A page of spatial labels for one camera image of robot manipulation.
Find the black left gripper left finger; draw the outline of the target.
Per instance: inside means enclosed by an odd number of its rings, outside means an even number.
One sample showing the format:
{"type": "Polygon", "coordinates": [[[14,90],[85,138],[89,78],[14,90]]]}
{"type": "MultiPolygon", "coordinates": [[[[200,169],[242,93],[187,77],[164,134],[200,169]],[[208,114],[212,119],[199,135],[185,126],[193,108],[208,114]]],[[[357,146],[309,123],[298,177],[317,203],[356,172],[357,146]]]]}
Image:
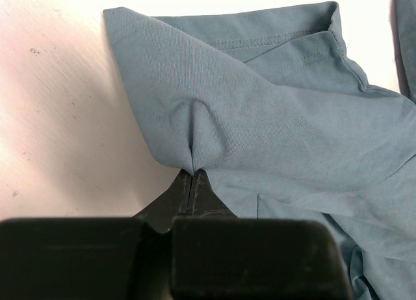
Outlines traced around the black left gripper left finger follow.
{"type": "Polygon", "coordinates": [[[14,218],[1,222],[2,299],[136,299],[141,277],[167,271],[170,228],[192,176],[132,217],[14,218]]]}

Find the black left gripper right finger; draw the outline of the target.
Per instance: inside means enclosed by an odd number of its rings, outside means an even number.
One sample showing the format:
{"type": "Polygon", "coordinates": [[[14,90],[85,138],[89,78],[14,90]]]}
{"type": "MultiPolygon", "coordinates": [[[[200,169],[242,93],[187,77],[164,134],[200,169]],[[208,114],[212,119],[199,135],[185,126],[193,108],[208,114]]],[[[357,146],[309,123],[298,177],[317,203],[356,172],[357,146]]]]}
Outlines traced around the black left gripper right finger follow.
{"type": "Polygon", "coordinates": [[[204,171],[185,175],[172,223],[174,299],[351,299],[338,248],[309,220],[242,219],[204,171]]]}

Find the blue t shirt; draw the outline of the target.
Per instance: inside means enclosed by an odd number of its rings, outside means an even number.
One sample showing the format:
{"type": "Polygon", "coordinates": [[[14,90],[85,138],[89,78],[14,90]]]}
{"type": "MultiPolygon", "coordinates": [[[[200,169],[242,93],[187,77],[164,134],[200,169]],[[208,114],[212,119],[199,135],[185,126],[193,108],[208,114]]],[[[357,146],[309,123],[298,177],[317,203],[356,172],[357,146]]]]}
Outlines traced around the blue t shirt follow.
{"type": "Polygon", "coordinates": [[[103,18],[155,160],[239,217],[324,224],[356,299],[415,298],[415,104],[348,59],[337,3],[103,18]]]}

